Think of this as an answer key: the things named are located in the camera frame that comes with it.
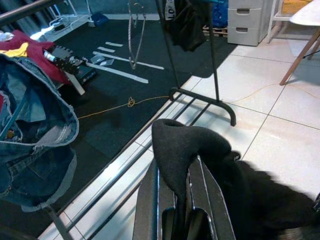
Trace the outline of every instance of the floor tile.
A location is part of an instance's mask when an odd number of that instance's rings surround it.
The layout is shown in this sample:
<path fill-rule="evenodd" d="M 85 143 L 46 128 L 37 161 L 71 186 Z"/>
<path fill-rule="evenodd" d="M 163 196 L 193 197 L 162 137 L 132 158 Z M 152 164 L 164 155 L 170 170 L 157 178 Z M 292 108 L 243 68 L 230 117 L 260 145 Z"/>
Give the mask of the floor tile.
<path fill-rule="evenodd" d="M 114 215 L 93 240 L 131 240 L 134 232 L 138 191 Z"/>
<path fill-rule="evenodd" d="M 136 154 L 143 150 L 137 143 L 130 145 L 114 160 L 64 211 L 72 220 L 77 217 L 107 186 Z"/>
<path fill-rule="evenodd" d="M 103 223 L 118 204 L 120 204 L 139 181 L 143 179 L 152 159 L 153 153 L 147 150 L 76 224 L 77 229 L 85 238 L 88 238 Z"/>
<path fill-rule="evenodd" d="M 320 66 L 299 65 L 271 115 L 320 129 Z"/>
<path fill-rule="evenodd" d="M 159 116 L 159 119 L 173 119 L 191 100 L 191 97 L 182 95 L 163 114 Z M 148 127 L 141 134 L 141 136 L 138 137 L 136 142 L 144 147 L 147 146 L 152 140 L 151 133 L 152 126 Z"/>
<path fill-rule="evenodd" d="M 297 57 L 301 53 L 301 51 L 303 50 L 307 42 L 308 42 L 307 40 L 288 39 L 288 43 L 293 56 Z M 306 53 L 306 55 L 310 54 L 313 48 L 314 46 L 310 48 L 310 50 Z M 320 53 L 315 53 L 312 56 L 311 60 L 308 60 L 307 58 L 302 59 L 299 64 L 320 66 Z"/>
<path fill-rule="evenodd" d="M 72 228 L 70 230 L 70 235 L 73 240 L 85 240 L 77 228 Z M 54 240 L 64 240 L 63 237 L 59 234 Z"/>
<path fill-rule="evenodd" d="M 245 161 L 315 199 L 320 182 L 320 130 L 268 116 Z"/>
<path fill-rule="evenodd" d="M 211 129 L 226 138 L 232 149 L 243 155 L 263 124 L 267 115 L 230 105 L 236 115 L 236 125 L 230 125 L 230 116 L 224 109 L 211 105 L 194 124 Z"/>
<path fill-rule="evenodd" d="M 267 43 L 265 38 L 258 46 L 237 46 L 231 55 L 274 60 L 287 63 L 293 63 L 295 57 L 293 56 L 288 40 L 274 38 L 270 43 Z"/>
<path fill-rule="evenodd" d="M 269 113 L 283 89 L 279 83 L 291 63 L 230 55 L 218 68 L 220 98 L 225 103 Z M 194 92 L 215 97 L 214 78 L 203 78 Z"/>
<path fill-rule="evenodd" d="M 60 214 L 60 219 L 62 220 L 63 224 L 67 226 L 70 223 L 70 219 L 68 216 L 63 212 Z M 51 223 L 50 226 L 38 237 L 39 240 L 53 240 L 59 235 L 59 231 L 56 228 L 54 223 Z"/>

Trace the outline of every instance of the jeans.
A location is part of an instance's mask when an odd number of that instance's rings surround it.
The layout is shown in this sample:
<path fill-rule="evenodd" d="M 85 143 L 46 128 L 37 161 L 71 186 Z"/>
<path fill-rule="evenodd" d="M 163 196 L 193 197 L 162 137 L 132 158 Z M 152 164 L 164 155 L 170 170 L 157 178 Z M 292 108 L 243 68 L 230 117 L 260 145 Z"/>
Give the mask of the jeans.
<path fill-rule="evenodd" d="M 0 54 L 0 95 L 0 199 L 25 212 L 45 208 L 70 187 L 78 119 L 27 57 Z"/>

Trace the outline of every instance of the wooden pallet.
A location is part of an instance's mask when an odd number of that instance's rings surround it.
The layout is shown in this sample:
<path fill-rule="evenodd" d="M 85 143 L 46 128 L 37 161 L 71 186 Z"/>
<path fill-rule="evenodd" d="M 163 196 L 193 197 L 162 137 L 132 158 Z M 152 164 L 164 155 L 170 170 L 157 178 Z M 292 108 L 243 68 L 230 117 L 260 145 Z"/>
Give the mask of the wooden pallet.
<path fill-rule="evenodd" d="M 228 37 L 228 28 L 227 27 L 224 27 L 224 28 L 216 28 L 216 27 L 214 27 L 212 29 L 212 32 L 213 32 L 213 35 L 215 37 L 225 37 L 225 38 Z M 204 33 L 205 36 L 209 36 L 209 27 L 204 26 L 203 27 L 203 33 Z"/>

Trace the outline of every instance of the black mat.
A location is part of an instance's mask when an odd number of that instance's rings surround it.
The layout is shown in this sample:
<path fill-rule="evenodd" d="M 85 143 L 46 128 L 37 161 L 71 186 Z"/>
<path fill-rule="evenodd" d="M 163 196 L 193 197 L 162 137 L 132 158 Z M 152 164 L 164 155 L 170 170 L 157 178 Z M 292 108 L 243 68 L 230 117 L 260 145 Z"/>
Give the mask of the black mat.
<path fill-rule="evenodd" d="M 132 33 L 132 46 L 137 46 L 140 29 Z M 117 48 L 105 42 L 124 44 Z M 127 58 L 128 21 L 110 20 L 101 27 L 91 28 L 86 24 L 56 41 L 80 57 L 91 58 L 97 47 L 115 49 L 116 56 Z M 217 66 L 231 53 L 235 45 L 227 44 L 224 37 L 215 37 Z M 210 45 L 206 42 L 194 53 L 183 52 L 173 47 L 180 82 L 185 83 L 193 74 L 200 77 L 211 75 Z M 158 70 L 138 65 L 132 70 L 128 62 L 116 60 L 111 68 L 137 75 L 149 80 L 143 84 L 132 79 L 98 70 L 97 76 L 84 86 L 86 93 L 79 96 L 71 86 L 64 86 L 60 92 L 71 105 L 78 117 L 128 102 L 133 97 L 137 102 L 146 98 L 167 96 L 175 86 L 172 68 L 160 23 L 148 21 L 142 43 L 139 61 L 165 67 Z M 77 168 L 70 189 L 55 204 L 56 210 L 67 204 L 94 176 L 96 176 L 113 157 L 148 122 L 167 99 L 160 98 L 144 102 L 134 107 L 122 107 L 104 114 L 80 120 L 79 136 L 72 147 L 77 152 Z M 0 224 L 19 231 L 38 236 L 50 224 L 49 217 L 41 210 L 23 213 L 19 206 L 0 201 Z"/>

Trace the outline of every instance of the wire hanger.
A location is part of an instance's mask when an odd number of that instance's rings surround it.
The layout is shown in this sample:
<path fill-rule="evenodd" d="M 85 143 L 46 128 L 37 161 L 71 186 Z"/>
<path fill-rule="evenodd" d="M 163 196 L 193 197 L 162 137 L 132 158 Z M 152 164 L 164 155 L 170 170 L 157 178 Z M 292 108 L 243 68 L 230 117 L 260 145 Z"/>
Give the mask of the wire hanger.
<path fill-rule="evenodd" d="M 131 11 L 131 6 L 136 7 L 136 8 L 140 8 L 142 15 L 143 15 L 143 23 L 142 23 L 142 30 L 141 30 L 141 36 L 140 36 L 140 41 L 139 41 L 139 45 L 136 51 L 136 54 L 133 54 L 132 51 L 132 45 L 131 45 L 131 30 L 132 30 L 132 25 L 134 28 L 137 28 L 137 23 L 138 23 L 138 11 L 136 12 L 136 17 L 134 19 L 132 11 Z M 128 2 L 128 11 L 129 11 L 129 25 L 128 25 L 128 47 L 129 47 L 129 52 L 130 52 L 130 56 L 129 56 L 129 62 L 130 62 L 130 66 L 131 68 L 134 70 L 136 69 L 137 66 L 137 62 L 138 62 L 138 57 L 139 57 L 139 53 L 140 53 L 140 48 L 141 48 L 141 44 L 142 44 L 142 39 L 144 37 L 144 32 L 145 32 L 145 24 L 146 24 L 146 20 L 147 20 L 147 16 L 146 13 L 144 12 L 144 6 L 141 5 L 138 2 L 133 2 L 133 0 L 129 0 Z"/>

